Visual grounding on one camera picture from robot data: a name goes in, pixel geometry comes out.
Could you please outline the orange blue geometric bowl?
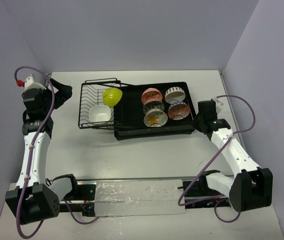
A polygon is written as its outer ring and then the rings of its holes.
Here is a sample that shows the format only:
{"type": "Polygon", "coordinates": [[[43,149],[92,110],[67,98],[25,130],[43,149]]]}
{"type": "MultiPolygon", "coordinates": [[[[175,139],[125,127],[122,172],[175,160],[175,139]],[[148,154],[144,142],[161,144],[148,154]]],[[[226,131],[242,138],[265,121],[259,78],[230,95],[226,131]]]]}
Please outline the orange blue geometric bowl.
{"type": "Polygon", "coordinates": [[[170,104],[167,115],[171,120],[178,121],[186,118],[191,113],[191,108],[183,101],[170,104]]]}

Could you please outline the white square bowl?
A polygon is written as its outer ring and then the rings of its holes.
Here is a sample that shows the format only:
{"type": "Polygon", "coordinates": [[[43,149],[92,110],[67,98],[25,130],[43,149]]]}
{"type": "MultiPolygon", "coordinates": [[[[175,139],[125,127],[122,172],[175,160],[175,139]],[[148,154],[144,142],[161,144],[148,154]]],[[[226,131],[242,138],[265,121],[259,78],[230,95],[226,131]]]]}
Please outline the white square bowl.
{"type": "Polygon", "coordinates": [[[88,118],[91,124],[105,124],[111,119],[111,109],[107,105],[94,106],[89,110],[88,118]]]}

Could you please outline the white bowl pink rim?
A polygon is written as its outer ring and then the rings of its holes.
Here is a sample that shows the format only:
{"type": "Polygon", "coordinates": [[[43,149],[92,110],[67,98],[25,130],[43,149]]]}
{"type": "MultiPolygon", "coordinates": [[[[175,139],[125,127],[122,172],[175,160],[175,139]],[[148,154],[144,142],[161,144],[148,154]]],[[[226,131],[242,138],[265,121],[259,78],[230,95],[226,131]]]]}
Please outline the white bowl pink rim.
{"type": "Polygon", "coordinates": [[[171,104],[174,102],[183,101],[186,97],[185,91],[178,86],[170,87],[166,90],[164,99],[167,103],[171,104]]]}

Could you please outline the green bowl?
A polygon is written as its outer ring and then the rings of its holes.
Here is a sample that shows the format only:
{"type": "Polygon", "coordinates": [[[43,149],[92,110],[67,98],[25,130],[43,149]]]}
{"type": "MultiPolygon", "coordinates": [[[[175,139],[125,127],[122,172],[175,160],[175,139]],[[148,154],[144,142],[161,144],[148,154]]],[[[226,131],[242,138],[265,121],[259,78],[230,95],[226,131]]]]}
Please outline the green bowl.
{"type": "Polygon", "coordinates": [[[102,93],[102,101],[104,105],[113,108],[120,102],[122,96],[123,92],[119,88],[110,87],[102,93]]]}

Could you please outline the leaf pattern white bowl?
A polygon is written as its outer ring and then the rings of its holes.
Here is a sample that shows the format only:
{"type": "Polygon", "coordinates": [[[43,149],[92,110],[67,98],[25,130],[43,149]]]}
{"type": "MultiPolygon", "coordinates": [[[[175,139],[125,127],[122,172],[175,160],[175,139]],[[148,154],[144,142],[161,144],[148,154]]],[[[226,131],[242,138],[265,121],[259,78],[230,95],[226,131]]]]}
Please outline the leaf pattern white bowl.
{"type": "Polygon", "coordinates": [[[152,109],[144,116],[143,123],[149,128],[163,127],[168,121],[168,115],[160,109],[152,109]]]}

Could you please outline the orange floral bowl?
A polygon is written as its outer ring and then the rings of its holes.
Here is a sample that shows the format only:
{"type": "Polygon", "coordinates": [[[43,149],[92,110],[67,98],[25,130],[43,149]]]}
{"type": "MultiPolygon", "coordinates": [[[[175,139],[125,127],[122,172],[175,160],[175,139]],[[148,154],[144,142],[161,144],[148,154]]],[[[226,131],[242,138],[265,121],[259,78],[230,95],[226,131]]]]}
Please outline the orange floral bowl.
{"type": "Polygon", "coordinates": [[[154,101],[161,102],[162,100],[162,93],[158,89],[152,87],[146,89],[141,95],[141,102],[143,103],[143,105],[154,101]]]}

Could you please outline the black leaf pattern bowl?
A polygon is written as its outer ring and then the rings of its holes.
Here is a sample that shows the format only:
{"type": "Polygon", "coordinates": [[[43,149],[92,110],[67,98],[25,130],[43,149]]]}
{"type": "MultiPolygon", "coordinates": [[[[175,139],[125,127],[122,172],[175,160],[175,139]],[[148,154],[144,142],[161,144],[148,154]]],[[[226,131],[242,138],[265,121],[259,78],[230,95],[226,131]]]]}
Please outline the black leaf pattern bowl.
{"type": "Polygon", "coordinates": [[[143,105],[143,113],[146,115],[149,111],[159,109],[161,111],[165,110],[165,105],[162,101],[150,101],[143,105]]]}

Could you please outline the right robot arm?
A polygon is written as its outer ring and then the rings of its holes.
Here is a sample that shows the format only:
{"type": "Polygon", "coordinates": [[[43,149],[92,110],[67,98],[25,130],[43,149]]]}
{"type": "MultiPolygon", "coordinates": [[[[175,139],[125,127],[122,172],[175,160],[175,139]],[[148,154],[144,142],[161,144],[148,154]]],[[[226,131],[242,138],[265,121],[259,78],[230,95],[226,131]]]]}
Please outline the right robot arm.
{"type": "Polygon", "coordinates": [[[212,171],[199,183],[200,192],[209,196],[214,191],[229,198],[233,209],[240,213],[268,207],[272,203],[273,174],[261,168],[245,151],[225,119],[219,119],[216,102],[198,102],[196,129],[205,134],[220,150],[230,166],[233,177],[212,171]]]}

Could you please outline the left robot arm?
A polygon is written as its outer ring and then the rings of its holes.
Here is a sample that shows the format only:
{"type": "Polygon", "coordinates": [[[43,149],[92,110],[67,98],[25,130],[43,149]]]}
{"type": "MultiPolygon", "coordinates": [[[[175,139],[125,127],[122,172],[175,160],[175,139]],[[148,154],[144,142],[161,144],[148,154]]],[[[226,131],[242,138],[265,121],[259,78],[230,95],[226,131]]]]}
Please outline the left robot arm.
{"type": "Polygon", "coordinates": [[[60,202],[66,197],[75,199],[80,187],[73,174],[65,174],[46,182],[45,169],[54,122],[47,117],[51,107],[58,109],[72,97],[72,87],[52,79],[57,89],[52,94],[49,84],[35,81],[29,75],[20,85],[26,110],[23,112],[22,133],[24,135],[24,156],[22,168],[14,190],[5,194],[5,201],[21,225],[57,217],[60,202]]]}

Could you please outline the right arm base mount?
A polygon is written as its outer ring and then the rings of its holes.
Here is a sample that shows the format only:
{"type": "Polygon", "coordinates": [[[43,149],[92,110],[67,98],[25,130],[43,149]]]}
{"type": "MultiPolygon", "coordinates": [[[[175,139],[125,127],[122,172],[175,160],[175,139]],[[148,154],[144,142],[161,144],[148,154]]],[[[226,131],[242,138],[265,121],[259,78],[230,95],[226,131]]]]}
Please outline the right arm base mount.
{"type": "MultiPolygon", "coordinates": [[[[204,184],[199,180],[197,180],[194,185],[188,190],[188,192],[184,196],[184,201],[191,202],[193,200],[201,199],[204,197],[218,196],[219,192],[216,190],[212,190],[204,186],[204,184]]],[[[226,199],[225,196],[219,198],[211,198],[202,200],[197,203],[188,204],[185,206],[185,209],[201,209],[201,208],[214,208],[216,203],[219,201],[226,199]]]]}

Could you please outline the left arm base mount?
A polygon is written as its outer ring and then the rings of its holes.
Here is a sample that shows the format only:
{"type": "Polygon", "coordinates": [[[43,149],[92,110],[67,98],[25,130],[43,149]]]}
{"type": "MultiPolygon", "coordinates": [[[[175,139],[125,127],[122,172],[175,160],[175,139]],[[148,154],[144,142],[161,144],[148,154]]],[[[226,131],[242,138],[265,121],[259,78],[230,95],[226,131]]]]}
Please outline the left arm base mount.
{"type": "Polygon", "coordinates": [[[95,217],[95,184],[80,184],[74,195],[65,197],[73,213],[81,213],[83,217],[95,217]]]}

